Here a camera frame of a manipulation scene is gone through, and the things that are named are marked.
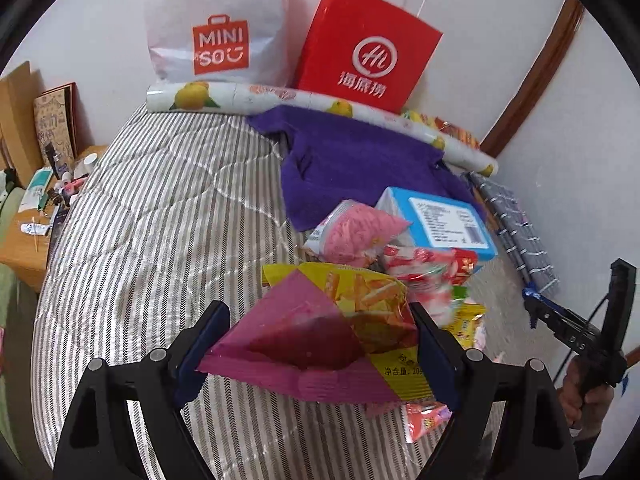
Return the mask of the right hand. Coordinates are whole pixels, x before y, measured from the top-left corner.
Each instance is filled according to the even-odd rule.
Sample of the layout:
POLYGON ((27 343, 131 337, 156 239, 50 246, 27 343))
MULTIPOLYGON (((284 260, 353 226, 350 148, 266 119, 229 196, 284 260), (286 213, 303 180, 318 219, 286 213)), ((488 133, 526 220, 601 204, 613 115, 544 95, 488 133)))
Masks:
POLYGON ((603 419, 614 398, 614 389, 609 385, 600 385, 581 393, 584 382, 582 360, 575 356, 568 364, 562 386, 556 392, 567 425, 577 432, 578 437, 587 439, 597 436, 603 419))

